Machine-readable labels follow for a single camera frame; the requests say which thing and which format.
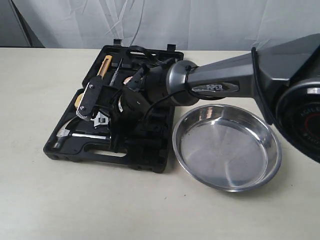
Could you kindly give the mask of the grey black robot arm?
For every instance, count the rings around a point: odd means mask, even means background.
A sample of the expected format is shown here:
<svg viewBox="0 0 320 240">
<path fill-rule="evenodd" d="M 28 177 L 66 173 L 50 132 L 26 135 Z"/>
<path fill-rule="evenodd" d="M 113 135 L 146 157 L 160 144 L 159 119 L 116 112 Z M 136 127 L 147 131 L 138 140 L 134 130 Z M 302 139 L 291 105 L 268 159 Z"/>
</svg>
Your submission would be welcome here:
<svg viewBox="0 0 320 240">
<path fill-rule="evenodd" d="M 137 66 L 116 88 L 106 86 L 102 74 L 91 77 L 76 108 L 85 121 L 104 109 L 111 127 L 145 124 L 155 107 L 191 106 L 199 100 L 251 98 L 269 125 L 297 150 L 320 160 L 320 36 L 307 35 L 264 49 L 199 66 L 190 60 L 159 57 L 132 45 L 126 55 Z"/>
</svg>

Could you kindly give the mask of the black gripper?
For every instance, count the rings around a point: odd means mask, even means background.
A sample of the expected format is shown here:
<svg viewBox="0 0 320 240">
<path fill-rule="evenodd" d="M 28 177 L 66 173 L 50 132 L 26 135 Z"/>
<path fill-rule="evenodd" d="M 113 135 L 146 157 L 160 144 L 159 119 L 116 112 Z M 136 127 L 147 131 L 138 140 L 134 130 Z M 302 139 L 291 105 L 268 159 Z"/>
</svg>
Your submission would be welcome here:
<svg viewBox="0 0 320 240">
<path fill-rule="evenodd" d="M 76 115 L 89 121 L 95 104 L 109 116 L 110 149 L 117 153 L 121 145 L 122 128 L 120 125 L 145 125 L 150 100 L 146 90 L 148 72 L 136 72 L 128 86 L 120 88 L 103 84 L 101 76 L 92 77 L 81 97 Z"/>
</svg>

